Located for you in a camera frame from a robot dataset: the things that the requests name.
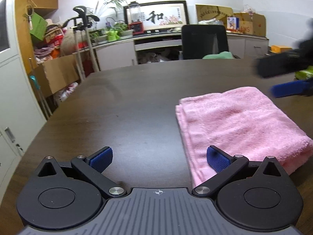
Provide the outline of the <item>teal handled broom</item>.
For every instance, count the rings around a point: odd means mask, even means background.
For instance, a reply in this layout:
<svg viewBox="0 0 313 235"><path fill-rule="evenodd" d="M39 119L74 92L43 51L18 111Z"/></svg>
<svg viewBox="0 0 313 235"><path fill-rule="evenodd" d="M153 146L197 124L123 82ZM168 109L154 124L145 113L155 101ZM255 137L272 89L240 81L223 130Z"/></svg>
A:
<svg viewBox="0 0 313 235"><path fill-rule="evenodd" d="M45 113L46 117L47 118L51 117L51 115L52 115L51 109L48 106L46 98L43 95L43 92L41 90L41 87L40 87L36 77L34 75L31 75L30 79L34 83L34 86L35 86L35 88L36 88L36 90L38 92L38 96L39 96L39 99L40 99L40 102L42 104L42 107L43 107L43 110L44 110L44 113Z"/></svg>

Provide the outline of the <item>green paper bag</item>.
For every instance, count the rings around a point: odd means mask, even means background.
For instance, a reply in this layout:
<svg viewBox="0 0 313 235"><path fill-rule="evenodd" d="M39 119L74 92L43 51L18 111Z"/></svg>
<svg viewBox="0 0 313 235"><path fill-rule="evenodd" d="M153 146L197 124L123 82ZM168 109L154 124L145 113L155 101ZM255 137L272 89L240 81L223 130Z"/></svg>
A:
<svg viewBox="0 0 313 235"><path fill-rule="evenodd" d="M47 28L47 21L39 14L34 13L31 17L32 29L30 34L32 39L36 41L42 41Z"/></svg>

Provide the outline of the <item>red blender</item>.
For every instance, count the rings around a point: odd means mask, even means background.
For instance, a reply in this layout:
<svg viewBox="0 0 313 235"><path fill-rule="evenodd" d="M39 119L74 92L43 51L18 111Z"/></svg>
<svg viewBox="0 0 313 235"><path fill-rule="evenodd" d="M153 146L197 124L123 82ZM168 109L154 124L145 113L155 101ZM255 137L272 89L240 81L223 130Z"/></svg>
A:
<svg viewBox="0 0 313 235"><path fill-rule="evenodd" d="M130 12L129 29L133 31L133 35L139 35L144 33L143 22L141 19L141 8L136 1L130 2L128 5Z"/></svg>

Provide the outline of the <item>white side counter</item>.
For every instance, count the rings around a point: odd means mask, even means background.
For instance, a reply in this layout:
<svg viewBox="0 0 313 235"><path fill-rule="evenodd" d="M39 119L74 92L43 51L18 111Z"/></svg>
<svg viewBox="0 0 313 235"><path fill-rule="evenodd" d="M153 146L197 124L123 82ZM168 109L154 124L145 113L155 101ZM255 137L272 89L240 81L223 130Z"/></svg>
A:
<svg viewBox="0 0 313 235"><path fill-rule="evenodd" d="M240 33L227 34L229 52L235 58L259 58L267 53L269 39ZM93 44L99 70L162 61L183 60L181 33L144 34L117 41ZM81 54L86 74L93 72L89 51Z"/></svg>

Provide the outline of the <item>framed calligraphy painting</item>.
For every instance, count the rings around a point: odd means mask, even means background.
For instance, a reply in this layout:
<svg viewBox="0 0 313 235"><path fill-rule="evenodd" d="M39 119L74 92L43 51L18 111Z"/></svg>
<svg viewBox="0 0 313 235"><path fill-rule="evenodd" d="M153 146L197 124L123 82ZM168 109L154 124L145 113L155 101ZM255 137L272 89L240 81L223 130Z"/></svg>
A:
<svg viewBox="0 0 313 235"><path fill-rule="evenodd" d="M189 24L186 1L161 1L140 4L144 32L181 28ZM128 5L124 8L124 21L129 24Z"/></svg>

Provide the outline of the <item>cardboard boxes on counter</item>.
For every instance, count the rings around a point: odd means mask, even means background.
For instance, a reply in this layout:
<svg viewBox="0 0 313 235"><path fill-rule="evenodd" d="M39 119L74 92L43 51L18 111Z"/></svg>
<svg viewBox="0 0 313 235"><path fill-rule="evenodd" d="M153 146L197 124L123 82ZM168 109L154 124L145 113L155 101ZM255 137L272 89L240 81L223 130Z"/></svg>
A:
<svg viewBox="0 0 313 235"><path fill-rule="evenodd" d="M235 13L225 6L196 4L195 7L198 24L220 24L227 31L266 37L265 16L251 9Z"/></svg>

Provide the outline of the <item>large cardboard box left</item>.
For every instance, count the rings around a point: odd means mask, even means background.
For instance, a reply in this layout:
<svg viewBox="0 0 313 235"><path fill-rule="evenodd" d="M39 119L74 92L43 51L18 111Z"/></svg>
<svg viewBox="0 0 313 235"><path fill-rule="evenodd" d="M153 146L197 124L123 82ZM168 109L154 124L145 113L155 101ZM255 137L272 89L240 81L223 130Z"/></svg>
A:
<svg viewBox="0 0 313 235"><path fill-rule="evenodd" d="M39 64L28 73L28 77L30 76L35 76L45 98L80 79L73 55Z"/></svg>

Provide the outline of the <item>pink towel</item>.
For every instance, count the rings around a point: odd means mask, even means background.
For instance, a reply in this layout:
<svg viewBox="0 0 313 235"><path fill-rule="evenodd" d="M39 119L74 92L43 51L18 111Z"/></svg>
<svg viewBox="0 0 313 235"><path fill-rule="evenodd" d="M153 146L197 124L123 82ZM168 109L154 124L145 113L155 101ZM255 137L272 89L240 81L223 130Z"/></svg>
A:
<svg viewBox="0 0 313 235"><path fill-rule="evenodd" d="M312 156L312 139L255 87L183 98L176 118L193 186L216 175L206 160L210 145L250 161L275 156L288 174Z"/></svg>

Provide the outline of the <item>green tissue box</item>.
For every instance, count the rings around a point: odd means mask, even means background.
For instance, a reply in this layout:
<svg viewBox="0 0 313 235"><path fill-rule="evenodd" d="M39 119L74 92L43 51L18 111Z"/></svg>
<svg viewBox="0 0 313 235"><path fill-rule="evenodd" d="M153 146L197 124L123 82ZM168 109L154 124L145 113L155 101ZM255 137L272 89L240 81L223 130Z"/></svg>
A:
<svg viewBox="0 0 313 235"><path fill-rule="evenodd" d="M313 78L313 66L309 66L305 70L295 72L295 78L298 80L308 80Z"/></svg>

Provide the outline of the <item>green cushion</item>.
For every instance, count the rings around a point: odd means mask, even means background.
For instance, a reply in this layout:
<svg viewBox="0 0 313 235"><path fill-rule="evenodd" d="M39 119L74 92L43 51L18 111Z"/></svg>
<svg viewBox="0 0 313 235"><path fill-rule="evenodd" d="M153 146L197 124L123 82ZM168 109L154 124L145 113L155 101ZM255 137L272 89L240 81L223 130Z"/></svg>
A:
<svg viewBox="0 0 313 235"><path fill-rule="evenodd" d="M205 55L202 59L203 60L229 60L229 59L234 59L234 57L231 52L221 52L219 54Z"/></svg>

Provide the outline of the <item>potted green plants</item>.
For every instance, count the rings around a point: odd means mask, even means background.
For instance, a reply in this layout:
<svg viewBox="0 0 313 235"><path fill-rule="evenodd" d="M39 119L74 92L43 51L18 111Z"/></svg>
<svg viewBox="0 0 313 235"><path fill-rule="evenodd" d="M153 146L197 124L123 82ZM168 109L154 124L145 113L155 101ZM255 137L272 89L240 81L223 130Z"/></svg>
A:
<svg viewBox="0 0 313 235"><path fill-rule="evenodd" d="M88 12L96 16L99 21L91 20L92 29L89 36L93 43L102 41L117 41L131 38L133 30L122 19L125 0L94 0L95 5L88 8Z"/></svg>

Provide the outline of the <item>orange box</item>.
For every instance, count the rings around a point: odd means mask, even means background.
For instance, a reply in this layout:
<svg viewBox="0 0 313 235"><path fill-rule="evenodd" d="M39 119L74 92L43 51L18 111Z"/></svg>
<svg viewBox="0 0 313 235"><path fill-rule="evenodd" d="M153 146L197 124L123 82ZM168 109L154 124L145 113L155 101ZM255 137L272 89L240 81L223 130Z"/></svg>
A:
<svg viewBox="0 0 313 235"><path fill-rule="evenodd" d="M289 50L292 50L292 48L284 45L271 45L271 52L274 54L280 54Z"/></svg>

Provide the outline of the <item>black office chair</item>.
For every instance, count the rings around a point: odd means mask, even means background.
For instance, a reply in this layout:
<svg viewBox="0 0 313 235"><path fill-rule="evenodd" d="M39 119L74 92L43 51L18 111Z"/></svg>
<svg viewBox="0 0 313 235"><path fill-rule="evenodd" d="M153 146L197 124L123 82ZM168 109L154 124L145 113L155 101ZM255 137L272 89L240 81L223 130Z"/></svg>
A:
<svg viewBox="0 0 313 235"><path fill-rule="evenodd" d="M229 51L227 32L223 25L184 25L181 28L181 41L184 60L197 60L206 55Z"/></svg>

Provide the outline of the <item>white rice sack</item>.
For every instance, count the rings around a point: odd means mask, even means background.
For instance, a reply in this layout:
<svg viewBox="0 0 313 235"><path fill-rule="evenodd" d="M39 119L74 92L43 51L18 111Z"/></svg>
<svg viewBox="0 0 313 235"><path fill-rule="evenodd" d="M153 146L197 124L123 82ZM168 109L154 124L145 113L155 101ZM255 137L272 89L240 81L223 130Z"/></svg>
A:
<svg viewBox="0 0 313 235"><path fill-rule="evenodd" d="M73 82L69 84L67 87L57 91L54 94L54 101L56 102L57 105L60 105L60 103L64 102L70 95L71 93L74 92L74 90L78 87L77 82Z"/></svg>

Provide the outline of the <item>grey metal cabinet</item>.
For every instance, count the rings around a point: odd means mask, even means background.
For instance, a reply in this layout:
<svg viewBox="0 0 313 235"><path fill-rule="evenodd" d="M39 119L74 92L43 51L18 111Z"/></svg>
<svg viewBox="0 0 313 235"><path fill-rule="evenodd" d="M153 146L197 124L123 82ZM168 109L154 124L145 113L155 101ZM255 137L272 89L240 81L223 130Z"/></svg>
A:
<svg viewBox="0 0 313 235"><path fill-rule="evenodd" d="M1 0L1 196L36 134L45 124L22 63L15 0Z"/></svg>

